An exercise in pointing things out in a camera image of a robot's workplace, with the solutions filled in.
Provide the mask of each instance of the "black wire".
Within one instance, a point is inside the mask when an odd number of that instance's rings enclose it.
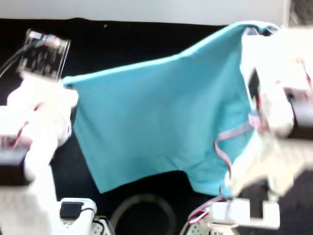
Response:
[[[4,75],[4,73],[18,60],[18,58],[26,53],[29,49],[34,47],[41,47],[45,44],[43,40],[35,40],[31,42],[29,45],[25,45],[20,48],[17,52],[15,52],[6,62],[0,67],[0,78]]]
[[[90,207],[84,208],[84,209],[82,209],[82,210],[80,211],[80,213],[81,213],[81,212],[85,212],[85,211],[92,211],[92,212],[93,212],[93,219],[92,219],[92,220],[94,220],[94,219],[96,218],[96,212],[94,211],[93,208],[90,208]]]
[[[14,64],[16,63],[17,60],[18,60],[18,57],[15,58],[13,61],[11,61],[11,63],[10,63],[7,67],[5,67],[5,68],[2,70],[2,72],[0,72],[0,78],[5,74],[5,72],[6,72],[12,65],[14,65]]]
[[[96,223],[96,224],[99,224],[102,227],[102,231],[101,231],[100,235],[103,235],[105,227],[104,227],[103,223],[101,223],[100,221],[94,220],[96,218],[96,212],[94,211],[94,209],[91,208],[91,207],[87,207],[87,208],[84,208],[84,209],[81,210],[81,212],[85,212],[85,211],[92,211],[93,212],[92,222]]]
[[[103,223],[101,223],[98,220],[93,220],[92,222],[95,223],[95,224],[99,224],[102,227],[102,231],[101,231],[100,235],[103,235],[104,230],[105,230]]]

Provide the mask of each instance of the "cable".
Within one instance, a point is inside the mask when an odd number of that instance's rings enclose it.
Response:
[[[109,220],[106,216],[104,216],[104,215],[97,216],[97,219],[99,219],[99,220],[104,219],[105,222],[106,222],[106,224],[107,224],[107,226],[108,226],[108,229],[109,229],[110,234],[111,234],[111,235],[115,235],[114,228],[113,228],[113,226],[112,226],[110,220]]]
[[[81,213],[81,212],[85,212],[85,211],[92,211],[92,212],[93,212],[93,219],[92,219],[92,220],[95,219],[95,217],[96,217],[96,212],[94,211],[93,208],[90,208],[90,207],[84,208],[84,209],[82,209],[82,210],[80,211],[80,213]]]
[[[95,224],[99,224],[102,227],[102,231],[101,231],[100,235],[103,235],[104,230],[105,230],[105,227],[104,227],[103,223],[101,223],[98,220],[93,220],[92,222],[95,223]]]
[[[5,74],[5,72],[7,72],[7,70],[16,63],[16,61],[18,60],[18,57],[15,58],[14,60],[12,60],[6,67],[0,69],[0,71],[2,70],[2,72],[0,72],[0,78]]]
[[[261,124],[261,120],[259,117],[254,117],[249,115],[249,121],[244,123],[243,125],[240,125],[234,129],[228,130],[228,131],[223,131],[221,133],[218,134],[216,140],[214,141],[214,149],[217,153],[217,155],[226,163],[227,168],[228,168],[228,172],[229,172],[229,178],[231,178],[232,176],[232,170],[231,170],[231,160],[229,159],[229,157],[227,156],[227,154],[225,152],[223,152],[219,147],[218,147],[218,142],[220,141],[224,141],[233,137],[236,137],[238,135],[244,134],[247,131],[251,130],[251,128],[255,128],[255,129],[261,129],[263,128],[262,124]],[[198,208],[196,208],[195,210],[193,210],[190,215],[188,216],[188,223],[189,224],[195,224],[198,223],[200,220],[202,220],[203,218],[205,218],[209,212],[205,211],[208,207],[210,207],[213,203],[215,202],[220,202],[220,201],[225,201],[227,200],[227,198],[224,196],[223,193],[223,187],[224,184],[221,184],[220,186],[220,195],[203,203],[202,205],[200,205]]]
[[[44,45],[50,44],[51,42],[55,41],[57,38],[53,35],[48,35],[46,40],[35,40],[28,45],[23,46],[17,52],[15,52],[6,62],[0,67],[0,78],[3,74],[18,60],[18,58],[23,54],[26,53],[31,48],[42,47]]]

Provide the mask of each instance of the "red wire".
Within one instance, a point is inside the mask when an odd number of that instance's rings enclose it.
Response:
[[[41,103],[38,104],[38,105],[36,105],[33,110],[34,110],[34,111],[38,110],[38,108],[39,108],[40,106],[41,106]],[[26,121],[26,122],[24,123],[24,125],[19,129],[18,134],[16,135],[16,138],[13,140],[13,142],[12,142],[12,144],[11,144],[11,147],[12,147],[12,148],[15,148],[15,147],[17,146],[17,144],[18,144],[18,142],[19,142],[19,139],[20,139],[20,137],[21,137],[22,131],[23,131],[23,129],[24,129],[24,127],[25,127],[26,125],[28,125],[28,121]]]

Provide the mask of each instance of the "pink cable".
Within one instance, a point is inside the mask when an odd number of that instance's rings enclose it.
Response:
[[[217,153],[217,155],[227,164],[227,168],[229,171],[229,177],[231,177],[231,160],[227,156],[225,152],[223,152],[219,147],[218,147],[218,142],[219,141],[224,141],[233,137],[236,137],[238,135],[244,134],[247,131],[249,131],[252,127],[256,129],[260,129],[262,127],[261,121],[259,117],[254,117],[249,115],[249,121],[246,122],[243,125],[240,125],[239,127],[236,127],[235,129],[231,129],[228,131],[223,131],[218,134],[215,142],[214,142],[214,149]],[[200,220],[202,220],[204,217],[206,217],[209,212],[205,211],[206,208],[210,207],[213,203],[219,202],[225,200],[223,197],[223,192],[222,192],[222,187],[220,187],[220,195],[203,203],[201,206],[193,210],[190,215],[188,216],[188,222],[189,224],[195,224],[198,223]]]

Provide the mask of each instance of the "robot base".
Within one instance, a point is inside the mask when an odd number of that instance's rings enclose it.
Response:
[[[193,224],[189,227],[186,235],[240,235],[236,229],[226,229],[223,232],[214,230],[200,224]]]

